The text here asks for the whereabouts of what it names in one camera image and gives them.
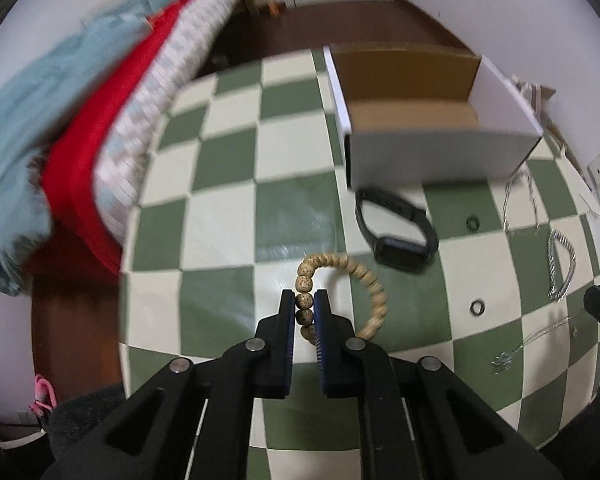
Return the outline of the black ring silver inside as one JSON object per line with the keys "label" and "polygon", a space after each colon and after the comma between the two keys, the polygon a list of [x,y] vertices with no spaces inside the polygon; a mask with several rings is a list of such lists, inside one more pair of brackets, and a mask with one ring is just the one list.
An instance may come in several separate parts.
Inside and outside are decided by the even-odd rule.
{"label": "black ring silver inside", "polygon": [[480,298],[475,299],[469,307],[469,311],[473,316],[481,316],[486,310],[486,304]]}

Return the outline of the black smart watch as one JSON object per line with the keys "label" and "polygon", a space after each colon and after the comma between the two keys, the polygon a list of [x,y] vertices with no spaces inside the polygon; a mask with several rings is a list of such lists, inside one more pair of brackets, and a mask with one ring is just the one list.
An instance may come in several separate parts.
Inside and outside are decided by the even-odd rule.
{"label": "black smart watch", "polygon": [[[377,263],[406,273],[420,273],[430,265],[439,249],[439,237],[426,211],[383,188],[358,188],[354,195],[358,229]],[[367,205],[390,214],[389,225],[371,229],[364,214]]]}

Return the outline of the green white checkered tablecloth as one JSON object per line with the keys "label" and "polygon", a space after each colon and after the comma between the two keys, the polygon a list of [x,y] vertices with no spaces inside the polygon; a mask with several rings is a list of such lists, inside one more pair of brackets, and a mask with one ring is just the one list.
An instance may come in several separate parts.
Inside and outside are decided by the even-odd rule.
{"label": "green white checkered tablecloth", "polygon": [[[302,260],[340,256],[385,293],[374,341],[434,356],[535,446],[600,388],[600,205],[543,136],[513,180],[407,186],[440,238],[420,273],[382,266],[348,189],[324,49],[184,84],[149,148],[122,260],[120,356],[138,390],[175,358],[250,337]],[[469,307],[482,299],[486,310]]]}

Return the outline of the white patterned cloth bag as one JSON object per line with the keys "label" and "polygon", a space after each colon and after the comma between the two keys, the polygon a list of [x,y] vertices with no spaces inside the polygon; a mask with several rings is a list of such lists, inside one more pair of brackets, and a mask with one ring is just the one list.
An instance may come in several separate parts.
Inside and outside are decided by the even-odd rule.
{"label": "white patterned cloth bag", "polygon": [[520,79],[515,75],[511,76],[510,80],[522,97],[529,103],[538,122],[542,126],[547,127],[550,124],[547,104],[555,95],[556,90],[552,87],[544,86],[544,84],[536,84],[535,82]]}

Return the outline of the red bed sheet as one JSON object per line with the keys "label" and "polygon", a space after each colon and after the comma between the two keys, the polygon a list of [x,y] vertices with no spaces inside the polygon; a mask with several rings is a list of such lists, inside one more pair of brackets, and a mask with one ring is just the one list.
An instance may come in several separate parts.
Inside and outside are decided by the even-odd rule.
{"label": "red bed sheet", "polygon": [[43,167],[53,234],[29,260],[32,274],[116,280],[150,144],[238,2],[173,0],[81,105]]}

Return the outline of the grey white checkered quilt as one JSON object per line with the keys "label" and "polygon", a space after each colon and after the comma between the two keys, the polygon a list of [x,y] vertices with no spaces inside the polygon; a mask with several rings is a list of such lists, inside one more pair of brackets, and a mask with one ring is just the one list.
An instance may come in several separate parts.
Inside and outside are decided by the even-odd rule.
{"label": "grey white checkered quilt", "polygon": [[131,210],[140,198],[158,127],[178,90],[204,64],[238,1],[181,0],[161,14],[171,20],[166,36],[105,134],[93,170],[98,218],[118,244],[124,243]]}

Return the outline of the pink object on floor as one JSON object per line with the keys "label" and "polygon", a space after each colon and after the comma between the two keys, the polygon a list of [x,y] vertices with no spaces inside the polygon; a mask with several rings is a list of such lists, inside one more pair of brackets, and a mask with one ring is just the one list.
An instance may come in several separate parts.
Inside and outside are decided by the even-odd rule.
{"label": "pink object on floor", "polygon": [[34,400],[30,411],[39,419],[50,414],[57,406],[54,387],[41,374],[34,376]]}

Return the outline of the white cardboard box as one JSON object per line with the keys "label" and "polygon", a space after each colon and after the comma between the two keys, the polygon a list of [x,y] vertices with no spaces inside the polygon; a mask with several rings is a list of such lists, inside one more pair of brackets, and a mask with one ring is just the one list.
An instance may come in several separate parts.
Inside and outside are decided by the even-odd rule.
{"label": "white cardboard box", "polygon": [[543,136],[531,105],[491,60],[458,49],[324,49],[352,191],[504,179]]}

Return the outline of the orange bottle on floor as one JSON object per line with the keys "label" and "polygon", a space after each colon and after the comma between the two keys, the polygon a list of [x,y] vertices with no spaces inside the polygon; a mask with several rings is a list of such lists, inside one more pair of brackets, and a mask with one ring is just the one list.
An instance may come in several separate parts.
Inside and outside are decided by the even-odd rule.
{"label": "orange bottle on floor", "polygon": [[272,18],[278,18],[280,15],[279,5],[275,0],[270,0],[268,2],[268,12]]}

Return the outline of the light blue blanket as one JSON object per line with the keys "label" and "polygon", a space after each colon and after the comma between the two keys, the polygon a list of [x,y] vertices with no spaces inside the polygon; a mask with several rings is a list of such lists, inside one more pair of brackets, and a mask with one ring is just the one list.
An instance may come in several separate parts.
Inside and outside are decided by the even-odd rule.
{"label": "light blue blanket", "polygon": [[78,107],[176,0],[120,0],[23,67],[0,89],[0,292],[18,296],[23,267],[52,235],[40,185],[46,151]]}

